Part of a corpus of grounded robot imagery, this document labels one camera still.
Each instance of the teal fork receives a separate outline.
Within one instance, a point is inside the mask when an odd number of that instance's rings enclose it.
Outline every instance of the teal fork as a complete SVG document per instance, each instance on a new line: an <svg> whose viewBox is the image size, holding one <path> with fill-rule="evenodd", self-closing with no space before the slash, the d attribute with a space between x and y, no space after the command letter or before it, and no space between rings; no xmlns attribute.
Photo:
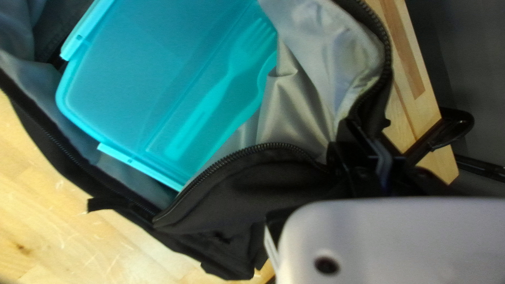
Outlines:
<svg viewBox="0 0 505 284"><path fill-rule="evenodd" d="M193 113L180 127L165 150L172 159L178 159L212 116L225 95L231 81L257 63L270 46L276 32L265 19L257 19L234 43L228 58L226 75L212 87L199 102Z"/></svg>

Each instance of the zipper teeth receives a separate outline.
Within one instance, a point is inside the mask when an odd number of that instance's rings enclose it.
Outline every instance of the zipper teeth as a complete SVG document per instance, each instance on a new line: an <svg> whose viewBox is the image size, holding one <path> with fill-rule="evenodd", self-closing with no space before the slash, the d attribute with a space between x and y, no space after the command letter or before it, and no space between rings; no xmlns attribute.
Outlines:
<svg viewBox="0 0 505 284"><path fill-rule="evenodd" d="M382 70L382 73L381 73L379 79L373 85L373 87L371 87L370 90L368 90L368 92L364 96L361 96L361 98L359 98L355 102L356 107L353 108L354 112L357 111L357 109L359 108L359 105L361 105L367 97L372 96L373 94L375 94L376 92L378 92L382 89L382 87L386 84L386 82L388 81L388 79L392 73L392 69L391 69L391 42L389 40L389 36L386 32L386 29L385 29L384 25L382 24L382 21L379 19L379 16L377 16L377 14L372 10L372 8L366 2L364 2L363 0L355 0L355 1L358 3L358 5L360 5L363 8L363 10L366 13L368 13L368 15L372 18L373 22L375 23L375 25L379 28L380 34L377 36L378 36L379 40L384 44L384 68ZM190 184L188 184L188 186L176 198L174 203L170 207L168 207L164 212L160 213L158 215L159 217L156 217L153 220L153 222L156 222L156 221L160 220L161 218L170 214L170 212L172 212L177 207L177 205L179 205L179 203L181 203L182 200L195 187L197 187L208 176L213 174L219 168L223 167L224 165L226 165L236 159L242 158L244 156L254 154L254 153L266 150L266 149L275 149L275 148L289 149L289 150L299 152L299 153L303 154L304 156L308 157L310 161L313 161L314 165L316 165L319 169L327 172L326 170L324 170L323 168L318 166L318 164L314 161L314 159L310 155L308 155L303 149L301 149L297 146L287 144L287 143L265 143L265 144L255 145L255 146L252 146L249 148L242 149L242 150L235 152L233 154L230 154L230 155L224 157L223 159L215 162L210 167L208 167L205 171L203 171L200 175L198 175L198 177L195 180L193 180Z"/></svg>
<svg viewBox="0 0 505 284"><path fill-rule="evenodd" d="M326 173L330 173L327 169L325 169L320 164L318 164L314 160L314 158L312 158L312 156L310 156L309 154L307 154L306 151L304 151L303 149L301 149L301 148L299 148L299 147L297 147L295 145L292 145L292 144L289 144L289 143L281 143L281 142L272 142L272 143L263 143L263 144L254 145L254 146L251 146L251 147L239 150L237 152L234 152L234 153L232 153L232 154L230 154L230 155L228 155L228 156L226 156L226 157L218 160L217 162L215 162L214 164L212 164L211 166L209 166L207 169L205 169L191 183L189 183L188 186L186 186L186 188L176 198L176 200L174 201L174 203L169 208L167 208L165 210L165 212L160 213L159 217L156 217L153 220L153 222L156 222L159 219L161 219L161 218L165 217L166 215L170 214L170 212L172 212L177 207L177 205L179 205L179 203L181 203L182 200L184 200L184 198L194 188L196 188L197 186L199 186L205 179L207 179L210 175L212 175L214 172L216 172L217 170L219 170L223 166L225 166L225 165L227 165L227 164L229 164L229 163L231 163L231 162L233 162L235 160L243 158L245 156L252 155L252 154L255 154L255 153L258 153L258 152L261 152L261 151L265 151L265 150L272 150L272 149L286 149L286 150L290 150L290 151L299 153L302 156L304 156L305 158L307 158L307 160L310 161L310 163L313 164L314 166L316 166L319 170L324 171Z"/></svg>
<svg viewBox="0 0 505 284"><path fill-rule="evenodd" d="M389 36L386 32L386 29L384 27L384 24L380 20L379 16L375 13L375 11L363 0L355 0L358 5L360 5L365 12L368 13L368 15L372 18L373 22L375 25L379 28L380 34L377 35L379 40L384 44L384 68L382 69L382 74L380 75L379 79L377 82L373 85L370 90L364 96L361 96L356 102L355 102L355 107L353 107L353 114L357 115L357 111L359 106L365 101L366 98L369 96L372 96L376 92L380 91L382 87L388 82L389 77L391 76L392 73L392 67L391 67L391 41L389 39Z"/></svg>
<svg viewBox="0 0 505 284"><path fill-rule="evenodd" d="M76 164L78 167L80 167L82 170L84 170L87 174L89 174L90 176L92 177L95 177L93 173L89 172L88 169L86 169L86 166L83 165L72 153L70 153L67 148L60 142L58 141L57 138L55 138L51 133L49 133L44 127L40 126L40 129L44 132L44 134L58 147L60 148L60 150L63 151L63 153L65 153L65 155L70 158L70 160L72 160L72 162L74 162L74 164ZM109 187L108 185L106 184L103 184L104 186L106 186L108 189L110 189L111 191L119 194L120 196L126 198L128 201L130 201L131 203L134 203L135 205L137 205L138 207L142 208L142 210L144 210L145 212L149 213L151 216L155 216L156 213L153 212L151 209L149 208L146 208L144 205L142 205L141 203L139 203L138 201L134 200L133 198L130 198L130 197L126 197L126 196L123 196L121 193L117 192L117 190L115 190L114 188L111 188Z"/></svg>

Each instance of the wooden surface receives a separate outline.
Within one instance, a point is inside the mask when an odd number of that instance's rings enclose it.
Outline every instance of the wooden surface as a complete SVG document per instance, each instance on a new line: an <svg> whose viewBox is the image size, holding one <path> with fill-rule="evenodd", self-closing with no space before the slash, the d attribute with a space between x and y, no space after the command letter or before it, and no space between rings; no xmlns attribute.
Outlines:
<svg viewBox="0 0 505 284"><path fill-rule="evenodd" d="M440 119L435 95L417 44L404 0L367 0L386 25L393 44L394 84L384 130L401 151L406 151ZM450 146L429 153L418 164L447 183L459 174Z"/></svg>
<svg viewBox="0 0 505 284"><path fill-rule="evenodd" d="M386 135L405 151L439 118L402 0L369 0L394 44L395 84ZM224 283L114 211L86 214L89 196L61 177L27 136L0 94L0 282L23 284ZM457 174L450 147L420 165L447 182ZM268 263L251 281L273 275Z"/></svg>
<svg viewBox="0 0 505 284"><path fill-rule="evenodd" d="M40 153L0 93L0 283L224 283L88 194ZM252 281L273 275L268 263Z"/></svg>

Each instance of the black screw hole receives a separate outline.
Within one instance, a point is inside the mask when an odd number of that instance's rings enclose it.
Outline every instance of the black screw hole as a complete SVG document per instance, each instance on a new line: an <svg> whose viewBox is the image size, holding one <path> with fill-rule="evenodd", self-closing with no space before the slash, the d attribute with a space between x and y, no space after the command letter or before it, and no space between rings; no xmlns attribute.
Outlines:
<svg viewBox="0 0 505 284"><path fill-rule="evenodd" d="M316 262L314 263L317 270L319 270L323 274L336 274L339 270L340 267L338 267L338 263L329 257L320 257L316 259Z"/></svg>

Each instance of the container lid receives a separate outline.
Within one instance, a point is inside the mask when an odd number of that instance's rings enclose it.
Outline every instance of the container lid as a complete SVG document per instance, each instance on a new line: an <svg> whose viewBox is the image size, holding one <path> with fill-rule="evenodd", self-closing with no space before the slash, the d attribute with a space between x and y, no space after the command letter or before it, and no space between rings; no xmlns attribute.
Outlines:
<svg viewBox="0 0 505 284"><path fill-rule="evenodd" d="M57 104L180 191L260 106L275 50L256 0L96 0L62 47Z"/></svg>

